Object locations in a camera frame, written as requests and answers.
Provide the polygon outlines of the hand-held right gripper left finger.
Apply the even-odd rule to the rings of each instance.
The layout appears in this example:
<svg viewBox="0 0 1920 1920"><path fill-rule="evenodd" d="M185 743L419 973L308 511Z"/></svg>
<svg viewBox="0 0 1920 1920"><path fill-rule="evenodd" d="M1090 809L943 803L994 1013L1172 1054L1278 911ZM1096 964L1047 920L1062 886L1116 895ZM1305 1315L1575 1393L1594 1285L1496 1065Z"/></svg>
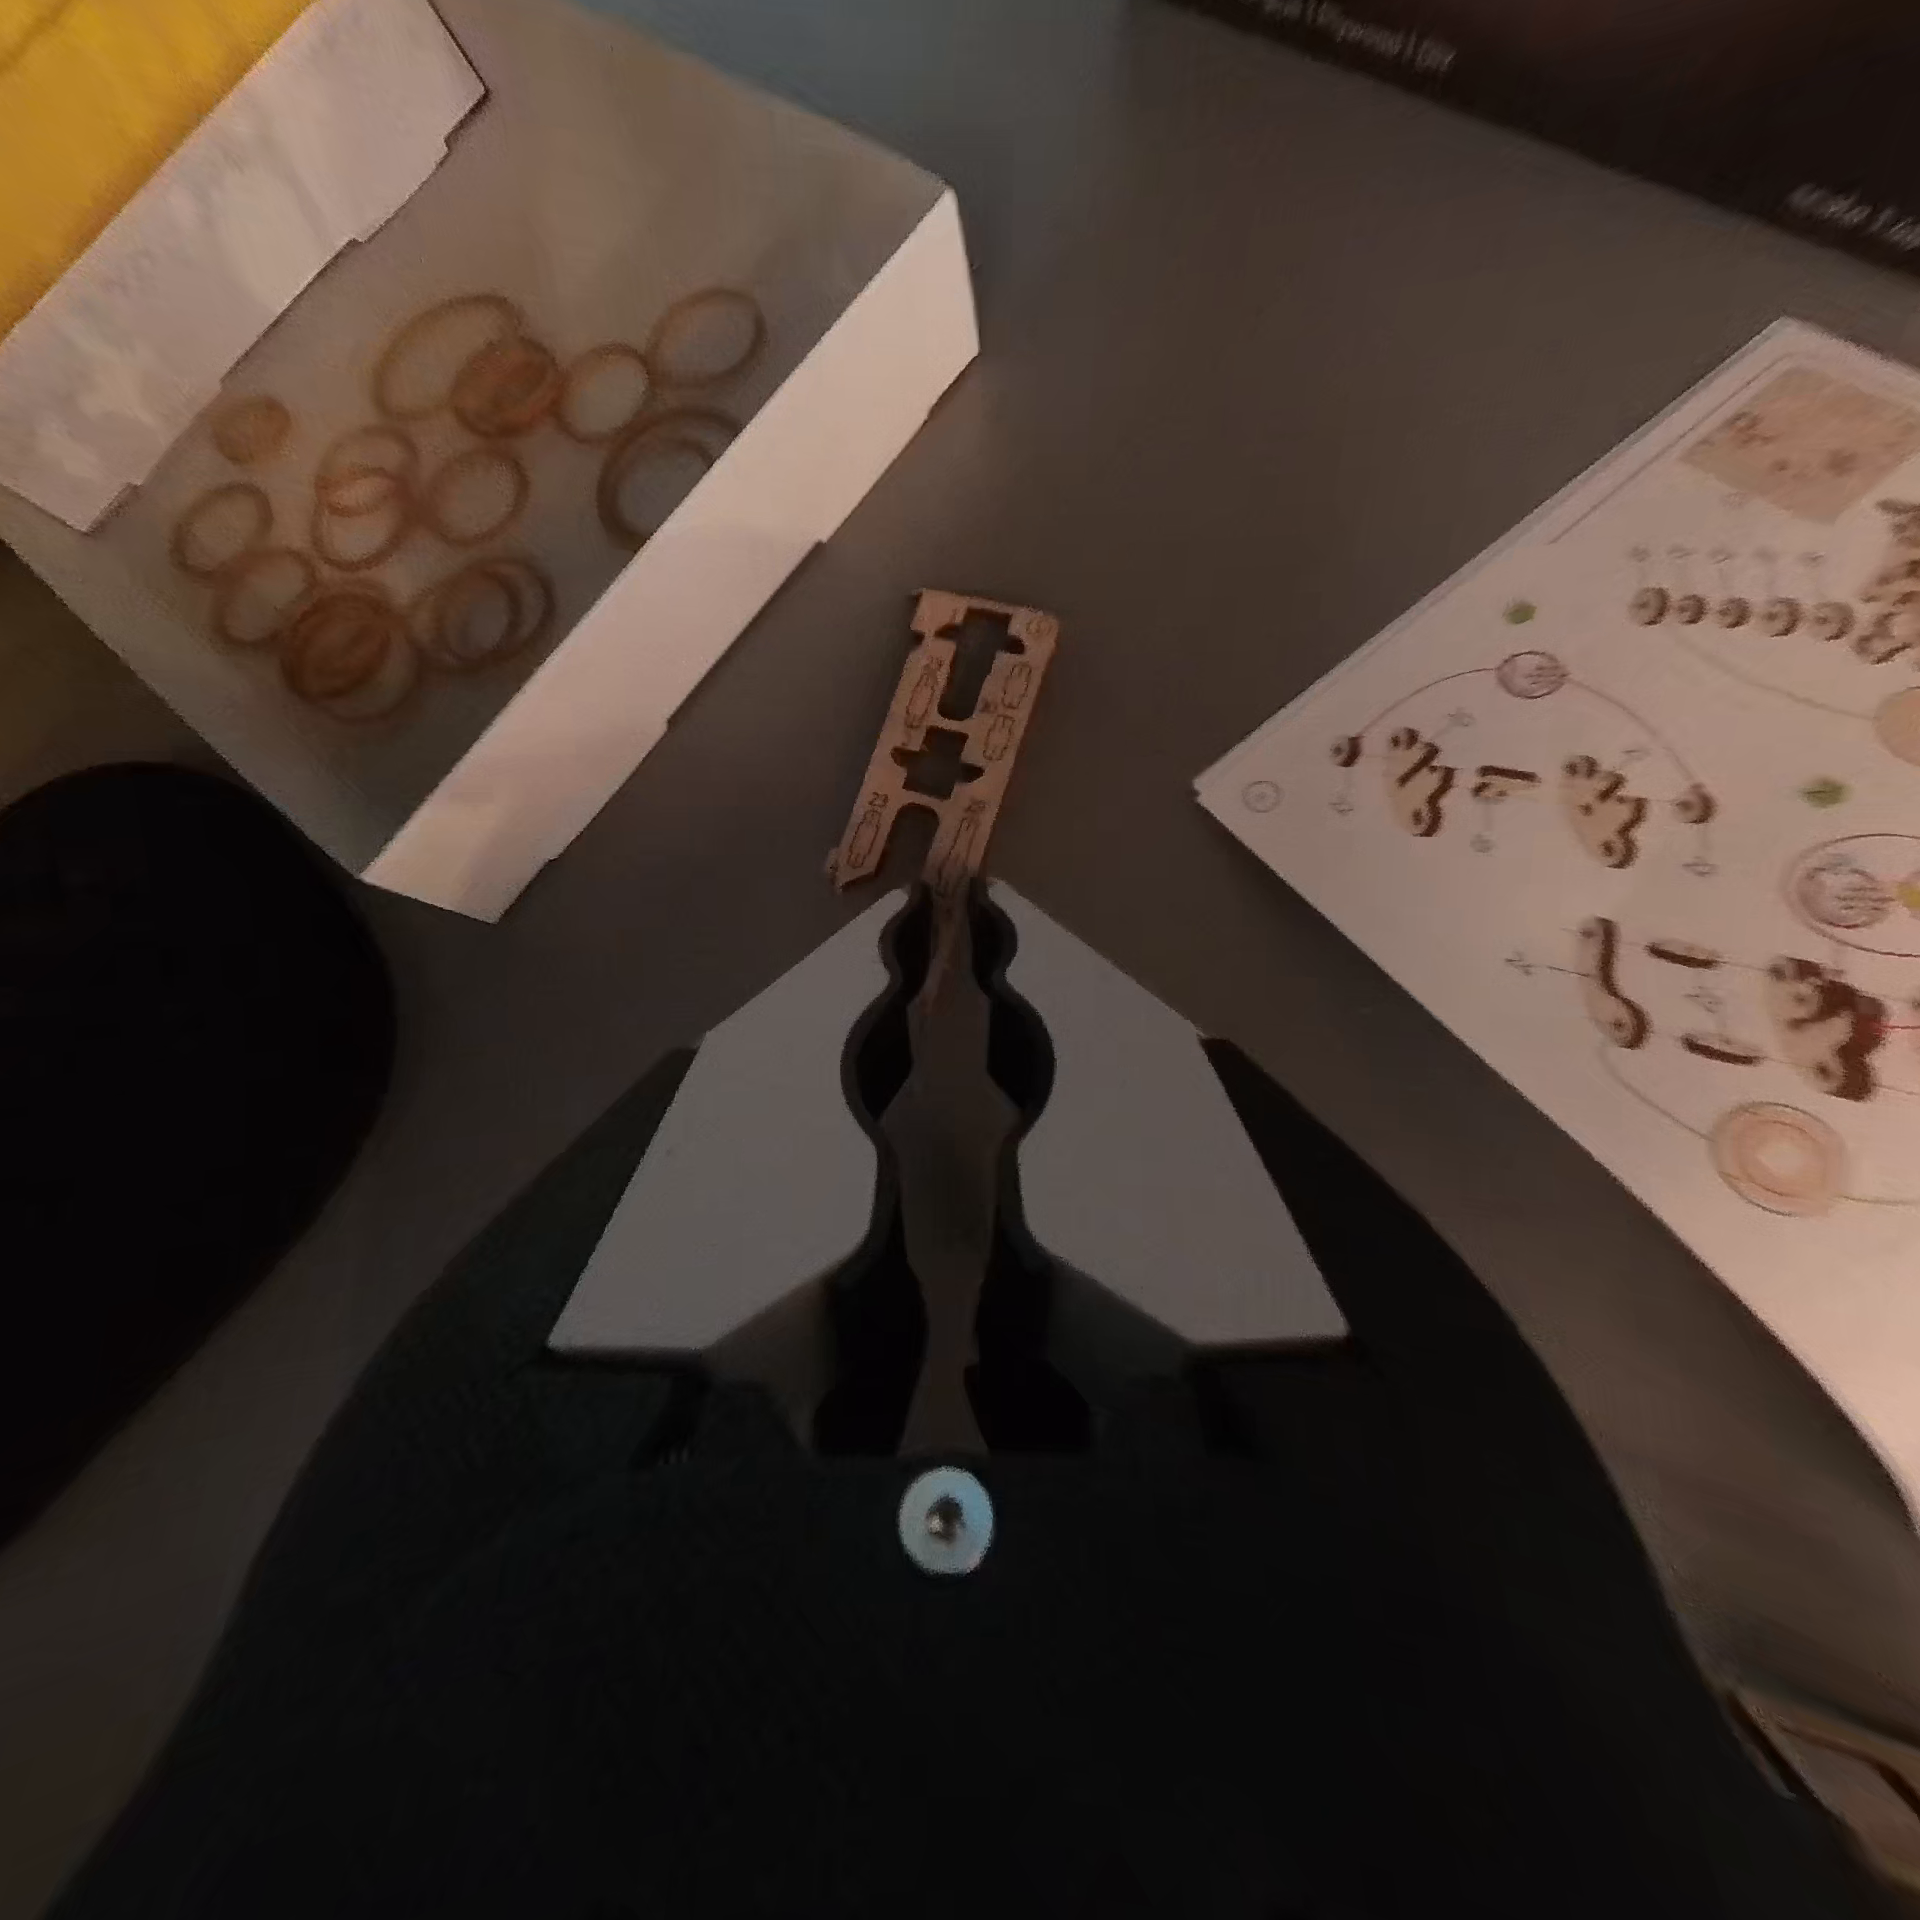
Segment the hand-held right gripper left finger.
<svg viewBox="0 0 1920 1920"><path fill-rule="evenodd" d="M928 1315L884 1118L928 959L896 888L694 1049L551 1353L755 1384L823 1454L902 1446Z"/></svg>

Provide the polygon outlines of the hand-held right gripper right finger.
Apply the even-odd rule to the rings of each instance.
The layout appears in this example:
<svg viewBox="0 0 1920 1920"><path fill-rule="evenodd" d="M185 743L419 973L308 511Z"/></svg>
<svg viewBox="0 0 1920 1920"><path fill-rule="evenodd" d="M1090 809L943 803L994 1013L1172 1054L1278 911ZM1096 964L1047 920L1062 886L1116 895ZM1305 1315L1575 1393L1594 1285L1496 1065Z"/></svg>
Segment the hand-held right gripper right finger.
<svg viewBox="0 0 1920 1920"><path fill-rule="evenodd" d="M1345 1343L1199 1027L1003 881L971 957L1009 1110L968 1363L990 1452L1087 1452L1150 1384Z"/></svg>

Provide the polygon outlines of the small wooden part strip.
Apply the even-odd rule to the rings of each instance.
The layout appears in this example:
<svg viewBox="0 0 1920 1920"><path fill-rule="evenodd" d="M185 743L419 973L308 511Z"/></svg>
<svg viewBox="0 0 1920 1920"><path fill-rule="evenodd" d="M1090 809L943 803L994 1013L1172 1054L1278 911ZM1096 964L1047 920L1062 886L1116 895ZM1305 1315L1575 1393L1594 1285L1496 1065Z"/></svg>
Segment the small wooden part strip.
<svg viewBox="0 0 1920 1920"><path fill-rule="evenodd" d="M919 868L928 971L918 993L918 1006L930 1009L963 948L971 894L987 868L1064 621L1043 607L921 590L911 630L896 691L825 871L840 892L874 878L902 817L930 816Z"/></svg>

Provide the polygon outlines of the black model kit box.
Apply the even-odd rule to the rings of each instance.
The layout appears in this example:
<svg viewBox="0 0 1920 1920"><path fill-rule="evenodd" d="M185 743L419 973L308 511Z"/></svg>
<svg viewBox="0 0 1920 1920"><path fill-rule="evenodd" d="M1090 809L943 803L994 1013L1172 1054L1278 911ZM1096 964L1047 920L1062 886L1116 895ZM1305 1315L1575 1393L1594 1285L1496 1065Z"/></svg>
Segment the black model kit box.
<svg viewBox="0 0 1920 1920"><path fill-rule="evenodd" d="M1918 272L1916 3L1188 3L1240 32Z"/></svg>

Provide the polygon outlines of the illustrated instruction booklet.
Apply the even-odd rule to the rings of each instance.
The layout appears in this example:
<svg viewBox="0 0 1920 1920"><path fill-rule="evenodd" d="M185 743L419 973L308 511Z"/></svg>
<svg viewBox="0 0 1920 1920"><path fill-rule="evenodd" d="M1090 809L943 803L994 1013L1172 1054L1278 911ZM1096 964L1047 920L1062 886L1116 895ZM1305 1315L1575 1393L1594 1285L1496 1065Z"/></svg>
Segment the illustrated instruction booklet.
<svg viewBox="0 0 1920 1920"><path fill-rule="evenodd" d="M1195 782L1916 1519L1918 379L1778 319Z"/></svg>

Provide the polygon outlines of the dark rounded object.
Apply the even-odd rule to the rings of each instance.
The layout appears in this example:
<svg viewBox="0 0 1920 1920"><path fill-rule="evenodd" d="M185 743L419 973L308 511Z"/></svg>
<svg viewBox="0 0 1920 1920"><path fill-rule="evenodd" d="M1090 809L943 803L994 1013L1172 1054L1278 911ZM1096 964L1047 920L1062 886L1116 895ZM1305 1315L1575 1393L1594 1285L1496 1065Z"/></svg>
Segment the dark rounded object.
<svg viewBox="0 0 1920 1920"><path fill-rule="evenodd" d="M346 876L241 784L118 760L4 804L4 1544L320 1219L396 1044Z"/></svg>

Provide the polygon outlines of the pile of tan rubber bands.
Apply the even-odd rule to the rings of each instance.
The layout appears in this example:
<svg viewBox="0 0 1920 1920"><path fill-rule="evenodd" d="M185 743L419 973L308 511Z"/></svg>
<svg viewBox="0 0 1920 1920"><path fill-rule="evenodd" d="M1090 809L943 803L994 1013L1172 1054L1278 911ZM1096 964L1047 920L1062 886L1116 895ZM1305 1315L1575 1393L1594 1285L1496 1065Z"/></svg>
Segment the pile of tan rubber bands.
<svg viewBox="0 0 1920 1920"><path fill-rule="evenodd" d="M706 283L639 340L551 343L523 301L463 289L372 353L339 432L244 391L206 424L224 471L168 532L228 655L339 725L431 680L543 655L719 467L771 345L761 299Z"/></svg>

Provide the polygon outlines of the white cardboard box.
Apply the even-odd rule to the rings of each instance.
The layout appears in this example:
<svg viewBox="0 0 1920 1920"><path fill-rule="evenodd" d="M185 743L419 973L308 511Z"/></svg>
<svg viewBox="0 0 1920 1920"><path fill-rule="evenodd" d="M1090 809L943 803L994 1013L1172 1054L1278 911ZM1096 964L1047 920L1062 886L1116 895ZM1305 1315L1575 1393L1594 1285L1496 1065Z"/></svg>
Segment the white cardboard box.
<svg viewBox="0 0 1920 1920"><path fill-rule="evenodd" d="M937 175L734 79L610 4L432 4L486 101L443 161L228 372L152 475L81 532L4 488L4 545L348 873L497 920L666 739L690 692L825 544L977 358L963 217ZM224 471L222 400L278 392L339 432L372 353L463 289L523 301L562 348L639 340L706 283L772 335L742 432L543 655L432 679L386 725L298 704L203 630L168 559Z"/></svg>

